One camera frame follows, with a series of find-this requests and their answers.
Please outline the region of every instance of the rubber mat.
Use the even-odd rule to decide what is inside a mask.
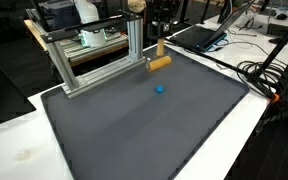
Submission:
[[[155,49],[146,51],[153,58]],[[144,65],[68,99],[42,95],[75,179],[172,179],[249,92],[230,77],[166,48],[172,64]],[[164,86],[163,93],[155,87]]]

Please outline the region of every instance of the white table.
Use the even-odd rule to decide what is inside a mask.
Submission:
[[[265,19],[265,17],[258,17],[258,21]],[[217,17],[214,17],[206,21],[205,26],[218,27],[215,23],[216,20]],[[270,44],[267,41],[269,38],[262,35],[260,31],[250,30],[247,33],[259,36],[257,38],[240,38],[257,43],[268,52],[274,48],[275,45]],[[236,74],[231,70],[220,70],[213,62],[188,54],[182,48],[173,46],[170,48],[237,79]],[[235,45],[227,46],[209,55],[233,65],[243,60],[264,61],[267,57],[256,47],[246,50]],[[288,63],[288,45],[278,58]],[[40,95],[41,93],[29,98],[36,107],[36,111],[0,125],[0,180],[72,179],[45,114]],[[266,109],[268,102],[267,99],[252,91],[248,93],[212,133],[176,179],[223,179]]]

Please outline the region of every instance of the laptop keyboard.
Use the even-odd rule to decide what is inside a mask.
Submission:
[[[187,44],[191,47],[196,47],[197,44],[201,44],[210,38],[214,32],[215,31],[210,29],[193,26],[183,33],[174,36],[174,38],[177,42]]]

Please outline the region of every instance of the laptop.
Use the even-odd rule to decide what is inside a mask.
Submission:
[[[252,3],[253,2],[250,2],[240,7],[237,11],[231,14],[216,31],[201,26],[192,26],[171,37],[170,41],[184,48],[207,52],[214,44],[227,36],[225,31],[251,7]]]

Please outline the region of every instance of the blue ball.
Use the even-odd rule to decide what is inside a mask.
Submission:
[[[164,91],[164,87],[161,86],[161,85],[156,86],[155,91],[156,91],[157,93],[162,93],[162,92]]]

